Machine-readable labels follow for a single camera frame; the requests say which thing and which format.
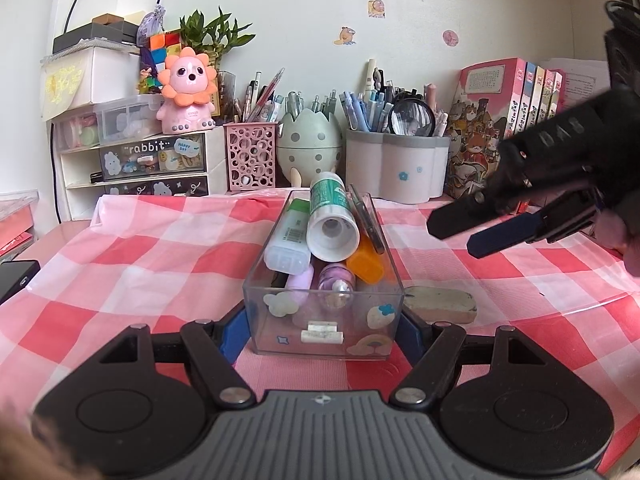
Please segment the orange highlighter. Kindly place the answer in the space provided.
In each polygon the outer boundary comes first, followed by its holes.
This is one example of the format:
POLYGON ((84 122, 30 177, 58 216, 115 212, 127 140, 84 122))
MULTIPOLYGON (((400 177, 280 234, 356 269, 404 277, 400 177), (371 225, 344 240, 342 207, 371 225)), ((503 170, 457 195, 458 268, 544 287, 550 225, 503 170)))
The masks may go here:
POLYGON ((384 278, 384 266, 382 256, 379 255, 370 238, 360 235, 360 242, 356 252, 345 260, 345 266, 368 285, 378 284, 384 278))

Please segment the lilac cartoon pen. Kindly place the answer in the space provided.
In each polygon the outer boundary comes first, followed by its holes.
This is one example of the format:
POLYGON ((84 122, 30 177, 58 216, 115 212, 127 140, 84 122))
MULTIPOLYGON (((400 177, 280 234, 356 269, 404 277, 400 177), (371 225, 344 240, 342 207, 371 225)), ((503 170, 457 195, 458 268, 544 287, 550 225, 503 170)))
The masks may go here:
POLYGON ((320 272, 318 289, 322 291, 322 307, 331 312, 341 311, 352 304, 356 276, 344 263, 327 264, 320 272))

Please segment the green highlighter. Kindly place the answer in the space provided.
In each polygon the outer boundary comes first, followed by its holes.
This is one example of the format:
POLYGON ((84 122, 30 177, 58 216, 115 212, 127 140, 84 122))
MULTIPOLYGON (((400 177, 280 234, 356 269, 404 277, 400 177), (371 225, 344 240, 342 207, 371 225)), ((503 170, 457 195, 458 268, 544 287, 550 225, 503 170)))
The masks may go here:
POLYGON ((293 198, 284 207, 264 251, 268 269, 288 275, 307 270, 311 259, 306 241, 309 217, 308 200, 293 198))

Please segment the clear plastic organizer box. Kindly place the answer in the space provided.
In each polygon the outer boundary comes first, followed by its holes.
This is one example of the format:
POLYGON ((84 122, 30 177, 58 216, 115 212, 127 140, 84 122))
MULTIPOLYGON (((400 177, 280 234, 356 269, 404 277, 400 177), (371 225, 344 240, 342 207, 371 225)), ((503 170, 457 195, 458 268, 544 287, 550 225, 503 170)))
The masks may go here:
POLYGON ((357 196, 370 219, 363 237, 377 232, 383 248, 364 253, 364 261, 380 271, 380 278, 369 284, 345 263, 316 258, 310 260, 310 270, 288 276, 269 269, 259 254, 243 283, 256 352, 369 361, 385 360, 392 353, 404 288, 372 197, 357 196))

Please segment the pencil lead refill case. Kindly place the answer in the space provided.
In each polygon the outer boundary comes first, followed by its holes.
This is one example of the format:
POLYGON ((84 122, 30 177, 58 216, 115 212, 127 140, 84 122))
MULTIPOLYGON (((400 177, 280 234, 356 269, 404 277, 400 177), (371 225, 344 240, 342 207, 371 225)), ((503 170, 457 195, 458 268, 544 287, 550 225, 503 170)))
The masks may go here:
POLYGON ((363 231, 366 232, 367 237, 369 237, 369 240, 375 252, 379 255, 383 255, 385 252, 385 247, 382 241, 380 230, 376 225, 375 218, 367 210, 366 204, 352 184, 348 186, 348 190, 350 198, 352 199, 352 204, 354 205, 357 222, 363 228, 363 231))

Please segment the green white glue stick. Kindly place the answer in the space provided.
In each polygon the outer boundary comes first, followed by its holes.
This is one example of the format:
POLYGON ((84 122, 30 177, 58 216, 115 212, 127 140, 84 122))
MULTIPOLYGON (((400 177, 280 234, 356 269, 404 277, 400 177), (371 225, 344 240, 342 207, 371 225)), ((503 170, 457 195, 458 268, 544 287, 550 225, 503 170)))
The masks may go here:
POLYGON ((322 171, 311 182, 306 242, 310 252, 327 263, 342 262, 359 247, 360 233, 346 188, 334 172, 322 171))

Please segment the white eraser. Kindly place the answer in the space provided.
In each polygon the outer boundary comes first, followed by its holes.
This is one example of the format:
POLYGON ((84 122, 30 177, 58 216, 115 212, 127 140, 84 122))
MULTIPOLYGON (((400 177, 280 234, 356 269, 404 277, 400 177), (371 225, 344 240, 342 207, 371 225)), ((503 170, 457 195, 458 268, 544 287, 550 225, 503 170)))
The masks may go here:
POLYGON ((411 286, 405 289, 405 307, 427 323, 471 324, 477 317, 476 301, 463 290, 411 286))

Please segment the boxed comic book set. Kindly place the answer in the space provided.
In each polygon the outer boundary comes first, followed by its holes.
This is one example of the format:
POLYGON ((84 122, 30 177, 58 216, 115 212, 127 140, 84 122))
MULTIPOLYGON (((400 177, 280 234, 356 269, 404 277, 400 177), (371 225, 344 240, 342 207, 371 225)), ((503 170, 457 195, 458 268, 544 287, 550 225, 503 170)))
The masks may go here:
POLYGON ((458 198, 482 188, 498 168, 499 143, 553 117, 563 93, 563 73, 522 58, 465 67, 445 130, 446 193, 458 198))

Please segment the red pink checkered cloth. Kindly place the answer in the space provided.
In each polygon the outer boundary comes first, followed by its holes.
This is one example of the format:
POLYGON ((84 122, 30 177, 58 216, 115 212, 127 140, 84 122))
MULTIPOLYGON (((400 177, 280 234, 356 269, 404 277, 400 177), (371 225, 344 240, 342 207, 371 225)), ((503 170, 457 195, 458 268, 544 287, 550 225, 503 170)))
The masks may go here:
MULTIPOLYGON (((1 308, 1 401, 19 413, 129 325, 157 333, 216 320, 242 284, 285 192, 207 198, 103 197, 88 226, 1 308)), ((511 324, 610 404, 611 468, 639 435, 639 283, 588 237, 520 245, 483 260, 466 239, 430 237, 431 204, 376 203, 407 286, 464 290, 471 330, 511 324)))

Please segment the magnifying glass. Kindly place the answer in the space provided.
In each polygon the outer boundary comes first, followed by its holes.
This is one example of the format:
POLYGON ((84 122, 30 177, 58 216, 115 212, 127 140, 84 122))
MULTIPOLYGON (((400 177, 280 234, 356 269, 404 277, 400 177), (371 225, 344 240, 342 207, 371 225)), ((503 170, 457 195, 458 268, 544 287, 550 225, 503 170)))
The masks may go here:
POLYGON ((390 111, 390 132, 396 136, 432 136, 435 115, 424 101, 405 98, 397 101, 390 111))

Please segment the green egg-shaped pen holder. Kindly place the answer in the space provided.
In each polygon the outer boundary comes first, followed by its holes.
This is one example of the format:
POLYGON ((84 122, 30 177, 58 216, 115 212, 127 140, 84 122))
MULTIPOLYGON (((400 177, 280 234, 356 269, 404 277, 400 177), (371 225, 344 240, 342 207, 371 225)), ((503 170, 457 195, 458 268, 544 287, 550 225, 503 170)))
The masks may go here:
POLYGON ((286 113, 277 136, 277 162, 292 188, 308 188, 323 171, 335 172, 343 155, 340 125, 305 108, 296 117, 286 113))

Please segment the black device at left edge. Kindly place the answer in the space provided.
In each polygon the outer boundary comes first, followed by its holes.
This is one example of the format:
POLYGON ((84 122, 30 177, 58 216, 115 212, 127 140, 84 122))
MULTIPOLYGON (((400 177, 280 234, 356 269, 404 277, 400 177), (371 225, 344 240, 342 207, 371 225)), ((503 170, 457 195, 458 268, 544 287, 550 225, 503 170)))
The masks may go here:
POLYGON ((0 304, 24 289, 40 270, 37 260, 12 260, 0 264, 0 304))

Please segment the pink tray at left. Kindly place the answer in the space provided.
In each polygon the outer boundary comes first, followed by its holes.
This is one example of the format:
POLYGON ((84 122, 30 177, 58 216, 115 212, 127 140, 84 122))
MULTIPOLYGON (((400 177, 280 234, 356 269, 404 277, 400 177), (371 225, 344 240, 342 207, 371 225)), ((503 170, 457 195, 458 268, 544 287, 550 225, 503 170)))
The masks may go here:
POLYGON ((0 257, 11 261, 34 242, 32 208, 39 200, 37 191, 2 194, 0 198, 0 257))

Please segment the colourful rubik cube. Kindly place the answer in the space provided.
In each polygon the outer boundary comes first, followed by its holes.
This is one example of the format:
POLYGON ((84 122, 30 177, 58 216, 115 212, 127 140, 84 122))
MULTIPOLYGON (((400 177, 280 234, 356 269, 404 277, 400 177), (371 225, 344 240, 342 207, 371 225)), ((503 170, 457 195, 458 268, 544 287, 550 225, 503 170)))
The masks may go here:
POLYGON ((179 55, 183 48, 180 30, 155 34, 149 39, 148 46, 157 73, 160 73, 165 68, 166 58, 169 55, 179 55))

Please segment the black box on top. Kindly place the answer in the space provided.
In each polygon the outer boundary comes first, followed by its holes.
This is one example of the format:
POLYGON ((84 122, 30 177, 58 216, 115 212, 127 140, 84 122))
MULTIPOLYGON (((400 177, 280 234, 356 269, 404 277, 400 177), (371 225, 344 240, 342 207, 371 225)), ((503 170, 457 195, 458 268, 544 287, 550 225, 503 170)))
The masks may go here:
POLYGON ((138 26, 126 21, 103 25, 98 23, 85 24, 69 32, 57 36, 53 40, 52 53, 57 54, 73 47, 82 40, 104 39, 118 44, 136 44, 138 26))

